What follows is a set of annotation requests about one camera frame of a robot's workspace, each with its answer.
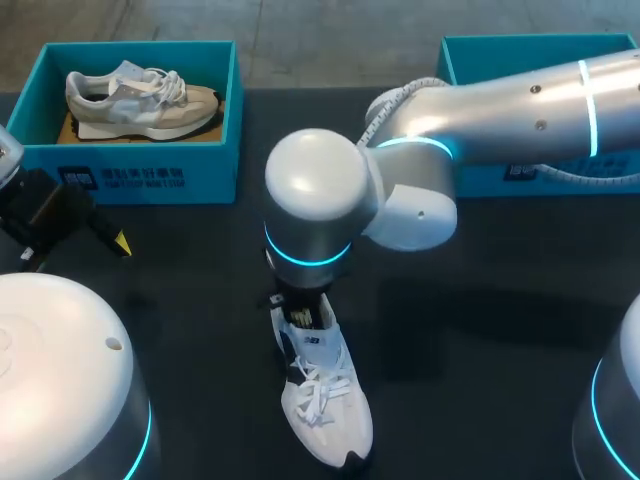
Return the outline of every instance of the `white shoelace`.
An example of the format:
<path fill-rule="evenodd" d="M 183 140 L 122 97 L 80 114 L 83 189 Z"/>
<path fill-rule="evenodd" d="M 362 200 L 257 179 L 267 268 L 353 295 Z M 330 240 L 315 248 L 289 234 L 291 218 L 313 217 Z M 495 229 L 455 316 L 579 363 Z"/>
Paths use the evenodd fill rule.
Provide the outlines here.
<path fill-rule="evenodd" d="M 159 68 L 147 68 L 145 72 L 154 74 L 153 79 L 149 82 L 153 89 L 141 96 L 148 97 L 159 94 L 160 100 L 158 100 L 156 108 L 164 103 L 178 103 L 186 98 L 187 86 L 175 70 L 165 72 Z"/>
<path fill-rule="evenodd" d="M 297 366 L 307 379 L 298 387 L 296 412 L 309 424 L 325 418 L 324 409 L 330 399 L 346 395 L 351 391 L 349 369 L 344 368 L 345 352 L 340 349 L 334 368 L 327 370 L 298 356 L 292 366 Z"/>

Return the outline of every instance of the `black tabletop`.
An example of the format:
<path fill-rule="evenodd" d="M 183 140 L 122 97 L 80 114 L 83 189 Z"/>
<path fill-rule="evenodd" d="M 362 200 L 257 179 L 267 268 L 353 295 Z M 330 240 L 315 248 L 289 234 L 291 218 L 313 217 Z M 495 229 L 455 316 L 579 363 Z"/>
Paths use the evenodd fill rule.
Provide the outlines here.
<path fill-rule="evenodd" d="M 166 479 L 324 479 L 280 407 L 275 342 L 256 302 L 264 165 L 287 133 L 356 140 L 376 89 L 248 91 L 237 202 L 109 208 L 134 256 L 88 232 L 47 273 L 96 291 L 125 323 L 162 438 Z M 15 102 L 0 95 L 0 123 Z M 571 422 L 640 293 L 640 198 L 461 200 L 446 245 L 355 242 L 330 299 L 374 420 L 371 479 L 575 479 Z M 0 267 L 20 248 L 0 236 Z"/>

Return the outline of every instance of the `white sneaker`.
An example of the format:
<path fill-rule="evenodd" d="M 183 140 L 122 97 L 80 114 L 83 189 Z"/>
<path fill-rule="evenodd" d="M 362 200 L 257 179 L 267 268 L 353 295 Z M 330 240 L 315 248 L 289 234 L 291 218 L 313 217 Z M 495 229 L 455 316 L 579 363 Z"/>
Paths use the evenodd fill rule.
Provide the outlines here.
<path fill-rule="evenodd" d="M 373 443 L 371 412 L 326 295 L 320 310 L 331 325 L 324 330 L 297 328 L 285 320 L 281 307 L 271 310 L 287 363 L 282 409 L 314 457 L 331 467 L 357 469 Z"/>
<path fill-rule="evenodd" d="M 142 69 L 127 61 L 102 77 L 71 72 L 66 97 L 81 139 L 172 140 L 206 125 L 220 106 L 214 90 L 186 85 L 175 71 Z"/>

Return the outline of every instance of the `cyan led light ring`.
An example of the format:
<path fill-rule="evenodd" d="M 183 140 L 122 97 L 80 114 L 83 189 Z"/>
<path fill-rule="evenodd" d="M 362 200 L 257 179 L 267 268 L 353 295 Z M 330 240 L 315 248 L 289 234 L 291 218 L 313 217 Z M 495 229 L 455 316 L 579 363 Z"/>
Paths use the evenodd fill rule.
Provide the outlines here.
<path fill-rule="evenodd" d="M 591 136 L 591 157 L 598 155 L 598 120 L 596 118 L 596 102 L 593 98 L 593 89 L 591 88 L 591 78 L 589 77 L 589 69 L 584 60 L 578 62 L 580 67 L 580 76 L 582 77 L 582 85 L 585 89 L 585 97 L 587 99 L 587 112 L 589 113 L 589 135 Z"/>
<path fill-rule="evenodd" d="M 596 428 L 598 429 L 598 433 L 600 433 L 600 437 L 602 438 L 602 441 L 605 447 L 607 447 L 607 450 L 609 450 L 609 453 L 611 454 L 613 459 L 616 461 L 616 463 L 620 465 L 620 468 L 622 468 L 626 472 L 626 474 L 629 475 L 629 477 L 631 477 L 633 480 L 640 480 L 640 478 L 631 471 L 631 469 L 627 466 L 627 464 L 624 463 L 624 461 L 620 458 L 620 455 L 618 455 L 616 451 L 613 449 L 613 447 L 611 446 L 611 443 L 609 443 L 609 439 L 607 438 L 607 436 L 604 433 L 604 430 L 602 429 L 602 426 L 600 425 L 600 419 L 598 418 L 598 410 L 596 408 L 596 379 L 598 378 L 598 371 L 600 370 L 601 364 L 602 364 L 602 360 L 600 360 L 600 363 L 598 363 L 598 366 L 596 367 L 596 371 L 593 374 L 593 380 L 591 382 L 591 410 L 593 411 L 593 419 L 596 423 Z"/>
<path fill-rule="evenodd" d="M 142 457 L 144 457 L 144 452 L 147 450 L 147 446 L 149 445 L 149 438 L 151 437 L 151 402 L 149 402 L 149 420 L 147 421 L 147 434 L 144 437 L 144 442 L 142 443 L 142 448 L 140 449 L 140 453 L 138 453 L 138 457 L 134 462 L 133 466 L 127 473 L 127 476 L 124 477 L 124 480 L 131 480 L 136 473 L 136 470 L 140 466 L 140 462 L 142 461 Z"/>
<path fill-rule="evenodd" d="M 333 263 L 336 260 L 338 260 L 340 257 L 342 257 L 345 253 L 347 253 L 349 251 L 349 248 L 351 248 L 351 243 L 349 243 L 346 247 L 344 247 L 344 250 L 342 250 L 340 253 L 338 253 L 337 255 L 335 255 L 335 256 L 333 256 L 331 258 L 328 258 L 326 260 L 316 261 L 316 262 L 307 262 L 305 260 L 298 260 L 297 258 L 293 258 L 293 257 L 287 255 L 286 253 L 284 253 L 278 247 L 276 247 L 276 244 L 273 243 L 273 240 L 271 240 L 271 237 L 269 236 L 269 232 L 267 232 L 267 226 L 266 225 L 264 226 L 264 234 L 267 237 L 267 241 L 269 242 L 269 245 L 271 245 L 271 248 L 273 248 L 273 250 L 278 255 L 280 255 L 282 258 L 284 258 L 288 262 L 294 263 L 296 265 L 300 265 L 301 267 L 322 267 L 324 265 L 329 265 L 330 263 Z"/>
<path fill-rule="evenodd" d="M 433 145 L 434 147 L 438 147 L 440 150 L 443 150 L 449 155 L 449 158 L 453 160 L 453 153 L 449 147 L 447 147 L 444 143 L 439 142 L 438 140 L 434 140 L 429 137 L 401 137 L 401 138 L 393 138 L 391 140 L 387 140 L 386 142 L 382 142 L 378 145 L 377 148 L 389 147 L 391 145 L 400 145 L 403 143 L 423 143 L 427 145 Z"/>

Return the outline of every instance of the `concrete floor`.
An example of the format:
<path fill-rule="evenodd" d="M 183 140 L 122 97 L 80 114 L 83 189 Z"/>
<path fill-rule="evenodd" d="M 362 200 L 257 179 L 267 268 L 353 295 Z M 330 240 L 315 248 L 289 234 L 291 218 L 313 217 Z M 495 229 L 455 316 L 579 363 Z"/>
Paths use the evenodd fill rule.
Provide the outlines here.
<path fill-rule="evenodd" d="M 46 42 L 232 39 L 249 86 L 393 85 L 432 72 L 443 35 L 640 34 L 638 18 L 635 0 L 0 0 L 0 92 Z"/>

